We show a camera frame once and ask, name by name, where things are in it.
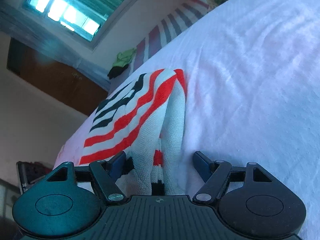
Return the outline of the grey left curtain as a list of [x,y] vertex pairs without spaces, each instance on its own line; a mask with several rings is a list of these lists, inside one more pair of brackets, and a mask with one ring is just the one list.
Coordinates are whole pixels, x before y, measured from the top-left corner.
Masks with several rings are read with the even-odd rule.
[[75,68],[104,90],[110,89],[107,70],[86,60],[42,25],[1,3],[1,31],[55,61]]

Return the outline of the brown wooden door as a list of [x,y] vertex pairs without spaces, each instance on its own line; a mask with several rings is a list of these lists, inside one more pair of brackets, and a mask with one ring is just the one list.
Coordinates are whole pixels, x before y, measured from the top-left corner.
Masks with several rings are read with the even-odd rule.
[[89,116],[108,92],[79,71],[12,38],[7,69],[61,103]]

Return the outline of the striped knit sweater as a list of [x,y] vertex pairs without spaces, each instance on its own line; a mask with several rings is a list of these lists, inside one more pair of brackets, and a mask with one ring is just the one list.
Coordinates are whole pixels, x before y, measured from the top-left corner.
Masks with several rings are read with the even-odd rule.
[[186,90],[181,69],[141,74],[97,107],[80,165],[124,152],[117,185],[126,196],[180,195]]

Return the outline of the green cloth on bed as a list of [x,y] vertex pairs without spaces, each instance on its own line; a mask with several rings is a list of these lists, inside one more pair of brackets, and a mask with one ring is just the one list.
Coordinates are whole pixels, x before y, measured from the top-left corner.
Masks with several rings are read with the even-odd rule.
[[137,49],[131,48],[123,52],[119,52],[116,56],[116,60],[112,64],[113,67],[124,67],[130,64],[136,54]]

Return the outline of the window with green glass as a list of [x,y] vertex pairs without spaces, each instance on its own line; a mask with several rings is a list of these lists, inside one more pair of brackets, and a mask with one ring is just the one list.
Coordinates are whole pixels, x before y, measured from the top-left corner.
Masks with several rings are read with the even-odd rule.
[[138,0],[24,0],[22,8],[65,29],[90,50]]

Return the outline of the black cloth on bed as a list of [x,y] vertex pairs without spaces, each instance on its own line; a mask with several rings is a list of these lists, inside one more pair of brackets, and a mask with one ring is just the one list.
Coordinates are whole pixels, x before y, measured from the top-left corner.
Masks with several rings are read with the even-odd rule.
[[121,75],[127,68],[129,67],[129,64],[123,65],[123,66],[113,66],[110,71],[108,72],[107,77],[111,80],[119,75]]

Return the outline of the pink floral bed sheet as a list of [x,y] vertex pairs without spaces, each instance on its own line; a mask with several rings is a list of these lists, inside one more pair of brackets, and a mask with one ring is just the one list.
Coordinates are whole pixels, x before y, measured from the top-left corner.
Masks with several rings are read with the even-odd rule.
[[[319,239],[319,0],[229,0],[140,66],[184,72],[180,195],[103,202],[80,165],[95,111],[61,149],[54,173],[73,208],[63,239]],[[193,154],[232,165],[217,202]]]

